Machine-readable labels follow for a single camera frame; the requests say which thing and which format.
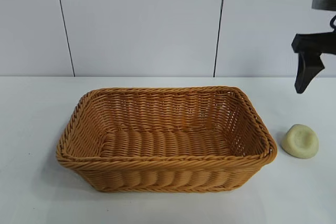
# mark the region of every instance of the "basket bottom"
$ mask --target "basket bottom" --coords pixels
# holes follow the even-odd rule
[[[100,157],[184,155],[230,156],[235,154],[229,148],[222,131],[206,127],[107,132],[100,147]]]

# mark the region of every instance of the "white wall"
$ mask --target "white wall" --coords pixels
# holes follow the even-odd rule
[[[76,76],[212,76],[221,0],[62,0]]]
[[[224,0],[216,76],[295,76],[295,34],[331,31],[335,15],[312,10],[311,1]],[[322,61],[321,75],[336,76],[336,57]]]
[[[0,75],[72,75],[59,0],[0,5]]]
[[[59,0],[0,0],[0,76],[71,76]],[[62,0],[77,76],[212,76],[221,0]],[[311,0],[224,0],[216,76],[295,76]],[[320,76],[336,76],[323,55]]]

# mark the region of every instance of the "wicker basket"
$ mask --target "wicker basket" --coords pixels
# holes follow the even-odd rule
[[[111,88],[84,95],[58,162],[99,191],[224,191],[277,147],[238,88]]]

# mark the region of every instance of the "woven basket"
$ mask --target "woven basket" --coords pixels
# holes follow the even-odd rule
[[[99,191],[224,191],[277,147],[238,88],[111,88],[84,95],[58,162]]]

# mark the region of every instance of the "round soap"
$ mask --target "round soap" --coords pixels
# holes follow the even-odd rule
[[[294,157],[311,158],[319,150],[319,139],[310,127],[295,124],[283,138],[281,147]]]

